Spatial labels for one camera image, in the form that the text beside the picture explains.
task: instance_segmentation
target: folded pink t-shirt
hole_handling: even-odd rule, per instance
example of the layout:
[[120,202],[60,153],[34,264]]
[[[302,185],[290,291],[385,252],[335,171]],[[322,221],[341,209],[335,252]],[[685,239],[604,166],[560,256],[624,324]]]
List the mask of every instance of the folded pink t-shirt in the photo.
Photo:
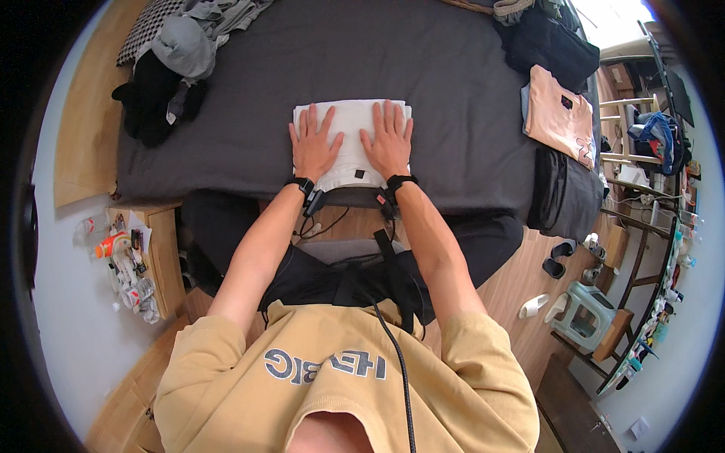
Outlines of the folded pink t-shirt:
[[592,169],[592,105],[581,94],[561,88],[539,65],[531,68],[526,132]]

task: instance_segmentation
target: black slipper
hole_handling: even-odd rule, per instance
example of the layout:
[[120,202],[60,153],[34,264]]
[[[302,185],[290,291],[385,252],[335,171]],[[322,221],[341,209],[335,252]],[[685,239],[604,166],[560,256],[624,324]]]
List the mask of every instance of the black slipper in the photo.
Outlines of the black slipper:
[[553,258],[546,258],[542,263],[542,267],[547,274],[551,275],[557,280],[562,278],[564,276],[564,273],[566,272],[566,267],[564,267],[563,264],[556,262]]
[[574,254],[575,249],[576,242],[572,241],[571,239],[567,239],[566,241],[558,244],[557,246],[554,246],[554,248],[551,249],[551,257],[570,257]]

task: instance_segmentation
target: person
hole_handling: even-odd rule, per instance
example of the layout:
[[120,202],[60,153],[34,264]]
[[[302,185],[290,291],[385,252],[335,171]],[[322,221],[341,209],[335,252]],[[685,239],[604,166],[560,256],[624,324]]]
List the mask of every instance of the person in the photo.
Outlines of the person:
[[[334,163],[344,137],[328,146],[333,115],[318,131],[311,104],[299,136],[289,125],[297,177],[314,183]],[[389,101],[373,121],[374,141],[360,131],[372,166],[386,180],[410,176],[413,121]],[[444,219],[413,180],[394,195],[412,251],[342,271],[290,245],[305,198],[297,184],[261,214],[228,194],[187,196],[183,218],[224,279],[207,316],[177,334],[159,384],[166,452],[534,450],[534,395],[476,293],[518,248],[521,224],[496,211]],[[268,326],[248,345],[258,309]],[[421,342],[433,316],[441,360]]]

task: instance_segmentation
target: wooden bed frame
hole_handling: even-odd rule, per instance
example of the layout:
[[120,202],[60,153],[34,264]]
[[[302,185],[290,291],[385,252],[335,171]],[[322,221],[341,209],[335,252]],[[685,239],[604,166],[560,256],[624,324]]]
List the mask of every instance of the wooden bed frame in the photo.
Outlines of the wooden bed frame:
[[112,0],[75,68],[55,151],[56,207],[115,191],[122,106],[111,92],[131,76],[131,66],[116,67],[116,58],[145,6]]

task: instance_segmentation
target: bed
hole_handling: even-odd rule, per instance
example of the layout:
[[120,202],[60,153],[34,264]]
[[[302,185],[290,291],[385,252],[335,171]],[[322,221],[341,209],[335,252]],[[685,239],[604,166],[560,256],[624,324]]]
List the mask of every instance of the bed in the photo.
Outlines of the bed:
[[[413,108],[410,166],[441,211],[529,211],[537,142],[521,133],[526,78],[504,63],[485,14],[440,0],[276,0],[231,34],[208,83],[199,116],[161,146],[119,135],[123,198],[215,188],[269,199],[291,174],[296,105],[389,98]],[[596,106],[594,76],[588,86]],[[327,203],[372,207],[373,194],[336,189]]]

